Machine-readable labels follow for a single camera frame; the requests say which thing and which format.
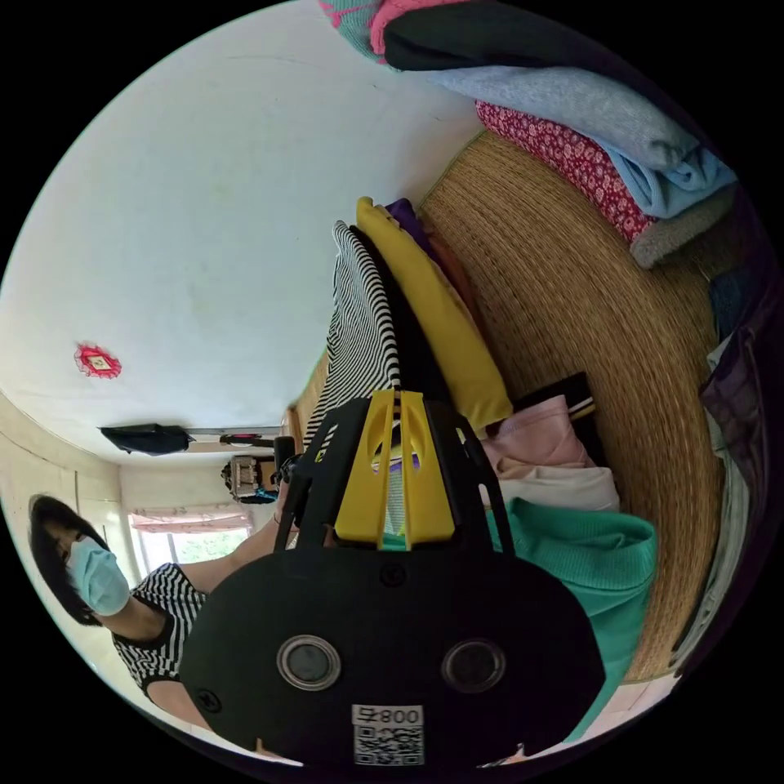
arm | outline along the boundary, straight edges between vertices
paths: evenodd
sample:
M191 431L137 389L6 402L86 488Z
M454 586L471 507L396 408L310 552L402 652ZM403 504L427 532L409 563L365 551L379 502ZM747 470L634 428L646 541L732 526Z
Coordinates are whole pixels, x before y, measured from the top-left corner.
M185 686L179 681L156 680L147 687L147 697L162 711L166 711L170 716L174 716L175 719L212 732L207 722L198 712L198 708L194 705L193 700L188 696L188 692L185 691ZM261 741L258 740L256 741L256 753L262 757L283 759L283 757L267 751L261 745Z
M260 531L249 536L233 553L210 561L182 564L183 573L196 590L204 594L212 593L230 574L274 550L275 538L278 535L278 521L283 511L283 504L286 502L287 493L288 484L285 483L280 488L272 519ZM293 536L294 533L289 535L289 541Z

white wall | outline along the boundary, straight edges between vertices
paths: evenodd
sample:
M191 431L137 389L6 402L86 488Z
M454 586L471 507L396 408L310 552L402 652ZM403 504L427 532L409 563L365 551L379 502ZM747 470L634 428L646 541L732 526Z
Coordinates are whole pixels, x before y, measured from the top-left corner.
M106 629L76 623L54 599L38 574L28 540L30 496L45 492L79 509L99 532L106 532L120 568L131 583L138 573L131 555L127 521L120 504L119 467L42 430L0 394L0 501L11 538L33 587L65 638L91 668L126 699L169 724L218 745L243 751L213 733L173 719L139 690Z
M335 221L362 196L416 202L479 130L472 100L363 58L315 0L196 39L39 194L3 281L0 389L118 462L99 427L277 424L324 350ZM84 376L78 341L120 376Z
M126 510L150 509L162 506L199 506L225 504L233 499L226 489L221 469L231 455L210 465L194 468L168 469L124 465L120 468L122 505ZM158 458L151 457L152 462ZM274 512L274 504L243 507L251 516L254 530L260 530ZM134 540L138 551L138 542Z

black hair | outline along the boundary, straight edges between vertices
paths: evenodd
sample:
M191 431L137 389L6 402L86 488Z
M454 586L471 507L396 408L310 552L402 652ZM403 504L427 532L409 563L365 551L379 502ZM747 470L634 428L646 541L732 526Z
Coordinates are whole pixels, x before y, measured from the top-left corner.
M57 549L57 542L44 528L45 523L58 523L63 528L90 537L104 550L109 547L83 517L79 517L62 501L51 496L33 496L30 499L30 549L41 577L63 609L77 623L82 626L100 626L100 621L74 588L62 554Z

red wall decoration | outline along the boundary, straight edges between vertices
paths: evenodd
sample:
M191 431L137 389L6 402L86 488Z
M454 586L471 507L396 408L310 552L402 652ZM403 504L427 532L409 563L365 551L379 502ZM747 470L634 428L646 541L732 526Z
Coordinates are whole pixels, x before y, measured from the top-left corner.
M117 378L123 369L117 357L92 343L79 343L73 358L76 360L76 366L85 376Z

green shirt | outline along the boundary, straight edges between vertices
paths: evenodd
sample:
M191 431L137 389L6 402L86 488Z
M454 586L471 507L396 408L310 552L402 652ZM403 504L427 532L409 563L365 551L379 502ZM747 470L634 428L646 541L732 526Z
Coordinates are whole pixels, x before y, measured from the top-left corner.
M634 658L656 568L656 531L629 514L538 506L520 498L507 504L506 513L514 552L570 589L596 635L606 679L594 704L565 739L575 741L607 705ZM500 551L492 512L488 526ZM385 534L383 549L405 550L404 537Z

